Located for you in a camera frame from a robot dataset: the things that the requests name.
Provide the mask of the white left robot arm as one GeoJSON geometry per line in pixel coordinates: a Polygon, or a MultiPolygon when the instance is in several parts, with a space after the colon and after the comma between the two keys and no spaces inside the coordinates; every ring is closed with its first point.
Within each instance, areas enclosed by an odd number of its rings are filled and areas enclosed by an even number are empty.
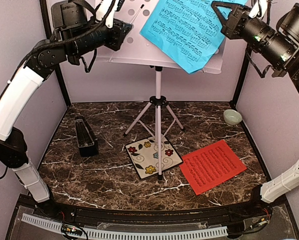
{"type": "Polygon", "coordinates": [[[132,24],[116,19],[121,0],[102,0],[96,7],[85,0],[64,0],[51,7],[53,33],[39,41],[21,60],[0,96],[0,161],[14,173],[49,218],[60,206],[27,155],[23,133],[14,124],[34,92],[58,65],[79,65],[99,47],[118,51],[132,24]]]}

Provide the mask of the blue sheet music paper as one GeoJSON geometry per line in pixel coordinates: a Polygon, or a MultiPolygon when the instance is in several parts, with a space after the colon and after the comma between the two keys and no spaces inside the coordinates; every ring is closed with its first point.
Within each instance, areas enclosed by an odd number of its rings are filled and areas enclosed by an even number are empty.
{"type": "Polygon", "coordinates": [[[221,28],[210,0],[160,0],[140,34],[193,74],[221,46],[221,28]]]}

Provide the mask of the white perforated music stand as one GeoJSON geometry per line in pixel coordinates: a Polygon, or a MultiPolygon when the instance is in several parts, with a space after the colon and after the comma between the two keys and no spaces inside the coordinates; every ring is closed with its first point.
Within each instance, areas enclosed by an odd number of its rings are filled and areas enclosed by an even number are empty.
{"type": "MultiPolygon", "coordinates": [[[[101,17],[101,19],[105,21],[105,25],[111,28],[114,25],[114,13],[117,11],[118,8],[119,8],[118,0],[102,0],[99,4],[99,7],[96,10],[96,16],[101,17]]],[[[163,67],[152,65],[151,68],[155,69],[155,95],[149,98],[147,105],[142,109],[142,111],[132,122],[132,124],[126,129],[126,131],[123,133],[123,136],[126,137],[128,133],[132,130],[132,128],[136,125],[136,123],[140,123],[145,128],[145,130],[152,137],[154,137],[154,142],[157,143],[157,147],[158,147],[157,179],[161,181],[163,179],[162,138],[166,136],[165,134],[162,134],[162,108],[166,107],[170,115],[173,117],[173,122],[165,131],[166,133],[169,132],[169,129],[174,125],[174,123],[177,123],[183,132],[185,131],[185,128],[181,124],[180,120],[175,115],[173,110],[170,108],[166,97],[161,95],[163,67]],[[141,121],[141,117],[152,105],[155,106],[155,134],[153,134],[151,130],[141,121]]]]}

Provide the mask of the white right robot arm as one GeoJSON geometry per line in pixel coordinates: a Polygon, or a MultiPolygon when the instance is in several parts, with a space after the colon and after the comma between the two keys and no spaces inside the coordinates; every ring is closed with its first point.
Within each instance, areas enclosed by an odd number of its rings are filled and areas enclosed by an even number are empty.
{"type": "MultiPolygon", "coordinates": [[[[242,39],[255,53],[261,54],[269,65],[258,74],[264,77],[273,69],[272,77],[288,75],[299,94],[299,3],[283,15],[272,28],[261,18],[269,9],[268,0],[259,0],[250,8],[246,5],[213,1],[211,7],[221,23],[221,33],[230,40],[242,39]]],[[[255,217],[264,204],[299,186],[299,159],[278,177],[253,188],[244,212],[255,217]]]]}

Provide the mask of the red sheet music paper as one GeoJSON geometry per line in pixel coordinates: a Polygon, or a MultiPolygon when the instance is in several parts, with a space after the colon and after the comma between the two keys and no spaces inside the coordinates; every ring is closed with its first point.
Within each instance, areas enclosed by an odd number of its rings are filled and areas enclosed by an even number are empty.
{"type": "Polygon", "coordinates": [[[186,154],[182,160],[180,170],[197,196],[247,169],[224,140],[186,154]]]}

